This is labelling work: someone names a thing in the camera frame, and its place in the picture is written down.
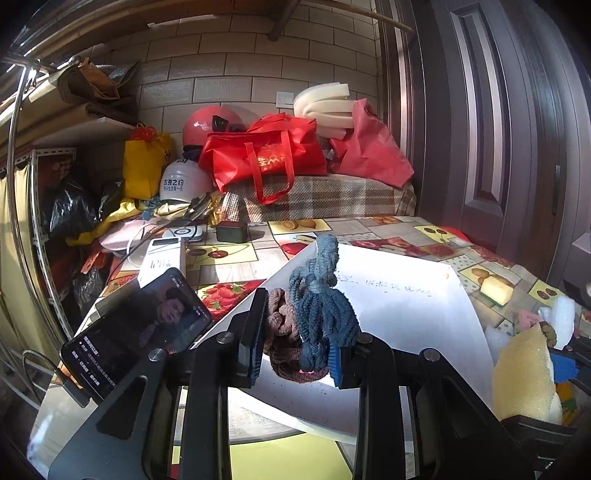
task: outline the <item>plaid blanket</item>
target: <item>plaid blanket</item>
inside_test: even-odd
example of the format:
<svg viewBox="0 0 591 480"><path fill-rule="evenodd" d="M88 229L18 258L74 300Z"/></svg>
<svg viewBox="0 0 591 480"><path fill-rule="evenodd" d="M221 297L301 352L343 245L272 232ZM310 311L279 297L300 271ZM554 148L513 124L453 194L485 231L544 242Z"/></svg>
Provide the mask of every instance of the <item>plaid blanket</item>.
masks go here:
<svg viewBox="0 0 591 480"><path fill-rule="evenodd" d="M285 188L284 176L264 177L265 195ZM348 218L373 215L413 216L413 186L398 189L376 180L329 174L298 176L290 192L271 205L260 205L252 180L228 185L222 220L268 222L300 218Z"/></svg>

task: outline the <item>red tote bag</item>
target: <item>red tote bag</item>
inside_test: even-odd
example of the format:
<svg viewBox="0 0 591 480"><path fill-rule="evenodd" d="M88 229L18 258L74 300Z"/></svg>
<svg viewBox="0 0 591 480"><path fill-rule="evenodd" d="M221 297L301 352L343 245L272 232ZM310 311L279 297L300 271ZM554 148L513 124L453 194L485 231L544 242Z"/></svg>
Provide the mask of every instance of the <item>red tote bag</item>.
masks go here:
<svg viewBox="0 0 591 480"><path fill-rule="evenodd" d="M326 175L326 160L316 138L316 121L286 113L265 115L244 133L207 137L199 166L210 171L221 192L252 178L262 205L276 202L293 187L295 175ZM263 175L287 175L287 188L264 196Z"/></svg>

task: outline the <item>sponge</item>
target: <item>sponge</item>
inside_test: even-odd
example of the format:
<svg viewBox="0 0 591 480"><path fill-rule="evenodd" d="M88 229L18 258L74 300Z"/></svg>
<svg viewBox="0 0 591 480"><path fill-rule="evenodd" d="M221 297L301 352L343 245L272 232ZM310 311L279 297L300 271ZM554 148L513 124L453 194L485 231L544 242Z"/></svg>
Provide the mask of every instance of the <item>sponge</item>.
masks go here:
<svg viewBox="0 0 591 480"><path fill-rule="evenodd" d="M482 282L480 292L502 307L511 299L513 288L504 284L497 278L490 276L486 277Z"/></svg>
<svg viewBox="0 0 591 480"><path fill-rule="evenodd" d="M524 415L561 423L552 360L539 324L517 334L501 349L492 372L492 411L499 420Z"/></svg>

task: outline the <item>metal pole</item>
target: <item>metal pole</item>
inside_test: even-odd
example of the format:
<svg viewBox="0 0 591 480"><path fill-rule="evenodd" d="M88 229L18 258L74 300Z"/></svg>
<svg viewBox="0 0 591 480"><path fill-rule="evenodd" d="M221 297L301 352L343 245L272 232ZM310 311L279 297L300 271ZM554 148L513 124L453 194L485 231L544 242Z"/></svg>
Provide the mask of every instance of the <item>metal pole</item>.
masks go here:
<svg viewBox="0 0 591 480"><path fill-rule="evenodd" d="M15 166L14 166L14 152L16 149L16 140L17 140L17 125L18 125L18 117L21 112L21 103L22 103L22 96L24 94L25 85L27 84L27 79L29 76L30 68L24 67L21 74L21 79L18 82L18 90L17 90L17 97L14 100L14 110L12 112L12 118L10 120L10 130L8 134L8 158L6 162L6 173L7 173L7 190L8 190L8 216L10 218L10 228L12 232L12 239L14 241L14 248L17 253L18 258L18 265L21 268L22 276L25 280L25 284L27 285L27 290L35 305L35 308L41 315L41 318L45 320L46 326L50 324L50 319L47 318L45 310L41 307L41 302L37 297L37 292L35 290L33 284L33 277L31 275L31 271L29 270L29 266L27 265L27 260L25 257L25 249L22 245L22 238L21 238L21 228L18 223L18 216L17 216L17 198L15 192ZM51 335L52 341L56 345L57 348L60 347L59 339L56 339L53 335Z"/></svg>
<svg viewBox="0 0 591 480"><path fill-rule="evenodd" d="M2 61L6 63L19 65L21 67L39 68L39 70L41 70L44 73L52 74L54 72L57 72L57 68L44 61L31 60L26 57L23 57L22 55L19 55L18 53L13 53L10 51L7 51L4 54L4 56L2 57Z"/></svg>

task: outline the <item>black garbage bag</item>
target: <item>black garbage bag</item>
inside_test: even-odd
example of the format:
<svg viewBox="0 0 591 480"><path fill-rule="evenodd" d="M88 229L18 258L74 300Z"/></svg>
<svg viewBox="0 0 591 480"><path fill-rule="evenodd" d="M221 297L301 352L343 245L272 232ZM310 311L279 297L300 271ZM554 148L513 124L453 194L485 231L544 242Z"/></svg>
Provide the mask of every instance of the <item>black garbage bag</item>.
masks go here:
<svg viewBox="0 0 591 480"><path fill-rule="evenodd" d="M56 191L49 219L49 237L77 238L83 232L92 231L99 223L96 204L80 170L70 172Z"/></svg>
<svg viewBox="0 0 591 480"><path fill-rule="evenodd" d="M123 182L123 179L111 180L103 186L99 205L99 221L102 222L121 205Z"/></svg>
<svg viewBox="0 0 591 480"><path fill-rule="evenodd" d="M108 275L109 268L100 270L92 267L88 273L78 273L72 280L74 298L83 317L86 316L90 307L94 305L103 288L105 288Z"/></svg>

